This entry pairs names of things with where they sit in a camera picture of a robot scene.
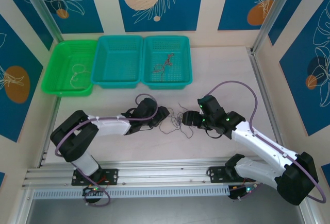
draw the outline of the plastic tray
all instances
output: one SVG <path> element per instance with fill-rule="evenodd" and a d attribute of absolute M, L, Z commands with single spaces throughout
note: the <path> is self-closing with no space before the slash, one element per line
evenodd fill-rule
<path fill-rule="evenodd" d="M 141 81 L 142 47 L 141 36 L 100 37 L 91 81 L 107 89 L 136 88 Z"/>
<path fill-rule="evenodd" d="M 150 89 L 183 89 L 190 84 L 192 68 L 189 39 L 185 36 L 145 38 L 142 82 Z"/>
<path fill-rule="evenodd" d="M 42 82 L 42 90 L 59 97 L 90 95 L 96 45 L 95 40 L 70 40 L 57 44 Z"/>

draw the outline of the plastic basket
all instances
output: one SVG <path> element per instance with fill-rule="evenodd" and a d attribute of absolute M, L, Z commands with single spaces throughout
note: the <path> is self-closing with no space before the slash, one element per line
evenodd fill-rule
<path fill-rule="evenodd" d="M 143 38 L 102 36 L 98 40 L 91 81 L 107 89 L 133 89 L 141 81 Z"/>
<path fill-rule="evenodd" d="M 42 90 L 59 97 L 90 95 L 96 45 L 95 40 L 70 40 L 57 44 L 42 82 Z"/>
<path fill-rule="evenodd" d="M 183 89 L 192 82 L 187 37 L 150 36 L 143 50 L 142 82 L 150 89 Z"/>

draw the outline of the white table surface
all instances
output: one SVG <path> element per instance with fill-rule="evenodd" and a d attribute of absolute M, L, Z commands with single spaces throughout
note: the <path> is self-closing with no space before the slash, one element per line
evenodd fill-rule
<path fill-rule="evenodd" d="M 198 111 L 198 98 L 203 97 L 222 81 L 239 80 L 248 84 L 258 96 L 259 106 L 253 126 L 274 139 L 245 47 L 192 48 L 191 60 L 193 83 L 183 90 L 150 90 L 142 83 L 136 89 L 118 90 L 106 90 L 95 85 L 92 94 L 88 97 L 62 98 L 55 128 L 76 110 L 83 110 L 86 114 L 94 116 L 115 116 L 126 112 L 129 108 L 136 107 L 134 99 L 140 93 L 153 95 L 159 105 L 170 107 L 175 113 L 184 111 L 178 103 L 189 110 Z M 236 111 L 247 120 L 250 119 L 254 98 L 245 87 L 229 83 L 219 87 L 213 96 L 226 112 Z M 161 127 L 164 131 L 174 129 L 169 118 Z M 187 139 L 179 130 L 165 135 L 158 128 L 126 136 L 100 136 L 93 140 L 88 151 L 97 161 L 206 159 L 231 157 L 236 153 L 254 155 L 248 148 L 225 136 L 212 139 L 204 130 L 194 128 L 193 131 L 194 135 L 191 139 Z M 64 162 L 63 158 L 54 155 L 54 151 L 55 146 L 50 143 L 46 164 Z"/>

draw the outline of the vent grille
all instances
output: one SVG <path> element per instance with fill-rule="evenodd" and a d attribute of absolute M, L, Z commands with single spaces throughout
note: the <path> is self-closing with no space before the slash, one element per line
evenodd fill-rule
<path fill-rule="evenodd" d="M 78 199 L 82 198 L 81 189 L 39 189 L 35 191 L 34 199 Z M 195 196 L 228 196 L 226 185 L 195 186 L 195 187 L 144 187 L 144 188 L 107 188 L 112 198 L 139 197 L 195 197 Z M 102 192 L 89 198 L 99 198 Z"/>

